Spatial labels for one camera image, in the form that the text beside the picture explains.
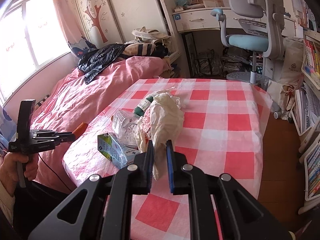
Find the person's left hand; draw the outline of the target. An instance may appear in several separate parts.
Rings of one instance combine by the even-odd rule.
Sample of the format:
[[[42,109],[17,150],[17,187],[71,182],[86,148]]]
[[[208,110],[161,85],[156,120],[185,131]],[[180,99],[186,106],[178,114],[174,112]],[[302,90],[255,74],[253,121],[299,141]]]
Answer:
[[[1,183],[7,193],[13,197],[14,191],[20,176],[18,172],[18,163],[26,164],[24,177],[28,180],[34,180],[38,171],[39,154],[23,155],[21,153],[7,153],[1,165]]]

